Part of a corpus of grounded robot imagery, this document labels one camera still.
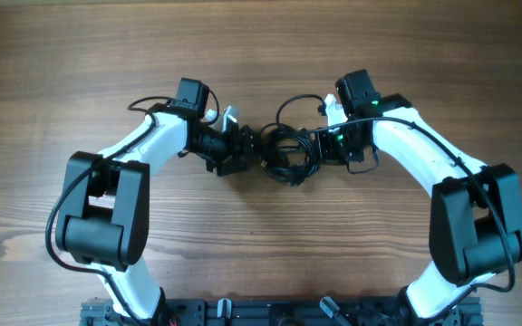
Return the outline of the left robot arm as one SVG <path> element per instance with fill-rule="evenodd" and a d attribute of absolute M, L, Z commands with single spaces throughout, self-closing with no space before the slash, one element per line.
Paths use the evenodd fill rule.
<path fill-rule="evenodd" d="M 128 107 L 142 111 L 141 125 L 97 154 L 78 151 L 68 160 L 63 192 L 48 217 L 45 247 L 62 268 L 99 276 L 112 298 L 117 322 L 171 325 L 175 316 L 142 257 L 149 235 L 150 179 L 172 157 L 194 153 L 219 176 L 247 170 L 260 137 L 240 126 L 232 108 L 206 120 L 213 91 L 183 78 L 175 97 L 152 96 Z"/>

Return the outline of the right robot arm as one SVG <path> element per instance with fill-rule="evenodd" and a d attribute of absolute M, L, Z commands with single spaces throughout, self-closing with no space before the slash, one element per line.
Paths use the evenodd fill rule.
<path fill-rule="evenodd" d="M 365 70 L 340 78 L 320 108 L 320 159 L 345 166 L 364 151 L 399 162 L 430 196 L 431 261 L 401 290 L 394 320 L 428 325 L 460 312 L 478 288 L 509 292 L 522 262 L 522 192 L 507 164 L 489 166 L 453 146 L 399 93 L 381 96 Z"/>

